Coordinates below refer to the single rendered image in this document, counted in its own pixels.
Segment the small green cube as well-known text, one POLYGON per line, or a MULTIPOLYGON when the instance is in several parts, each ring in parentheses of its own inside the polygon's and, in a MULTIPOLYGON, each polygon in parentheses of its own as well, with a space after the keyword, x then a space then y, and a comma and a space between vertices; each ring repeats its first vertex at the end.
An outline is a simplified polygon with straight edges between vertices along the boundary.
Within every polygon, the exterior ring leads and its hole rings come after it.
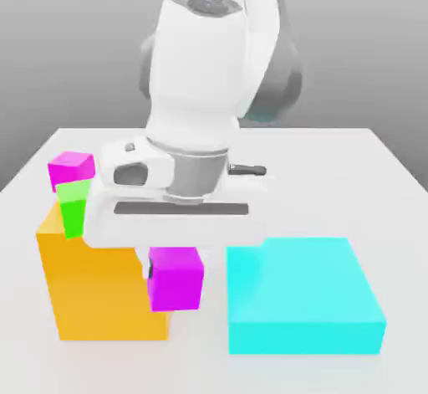
POLYGON ((80 238, 84 232, 84 215, 91 180, 61 183, 56 186, 60 212, 67 239, 80 238))

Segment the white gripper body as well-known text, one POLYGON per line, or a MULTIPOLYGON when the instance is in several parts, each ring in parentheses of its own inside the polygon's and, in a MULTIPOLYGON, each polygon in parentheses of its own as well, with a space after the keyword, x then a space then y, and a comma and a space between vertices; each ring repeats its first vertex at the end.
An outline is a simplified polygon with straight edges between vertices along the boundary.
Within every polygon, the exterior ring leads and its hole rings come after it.
POLYGON ((264 187, 227 186, 199 205, 128 188, 92 186, 83 239, 91 248, 258 245, 267 235, 264 187))

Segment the large cyan box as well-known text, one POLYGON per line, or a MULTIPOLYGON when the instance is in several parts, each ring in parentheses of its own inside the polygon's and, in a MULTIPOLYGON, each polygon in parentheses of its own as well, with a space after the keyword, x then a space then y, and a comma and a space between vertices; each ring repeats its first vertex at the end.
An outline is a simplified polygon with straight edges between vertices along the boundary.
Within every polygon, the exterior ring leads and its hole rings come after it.
POLYGON ((346 238, 268 238, 227 249, 235 355, 377 355, 386 318, 346 238))

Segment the large orange box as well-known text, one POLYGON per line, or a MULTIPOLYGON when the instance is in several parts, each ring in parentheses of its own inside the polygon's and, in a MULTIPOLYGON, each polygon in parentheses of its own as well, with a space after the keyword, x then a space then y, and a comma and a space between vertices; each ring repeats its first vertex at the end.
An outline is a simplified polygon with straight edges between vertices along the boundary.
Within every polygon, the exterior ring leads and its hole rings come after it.
POLYGON ((171 315, 153 313, 132 248, 67 239, 58 204, 36 232, 60 340, 167 340, 171 315))

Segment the small magenta cube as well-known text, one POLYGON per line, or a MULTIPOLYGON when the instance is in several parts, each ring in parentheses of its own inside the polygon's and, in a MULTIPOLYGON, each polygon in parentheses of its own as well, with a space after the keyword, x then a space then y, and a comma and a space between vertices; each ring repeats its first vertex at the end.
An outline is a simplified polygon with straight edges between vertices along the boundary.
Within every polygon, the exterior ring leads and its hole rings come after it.
POLYGON ((153 312, 197 310, 204 265, 196 248, 150 248, 147 289, 153 312))
POLYGON ((56 186, 93 178, 94 156, 91 153, 64 151, 48 163, 48 174, 53 192, 56 186))

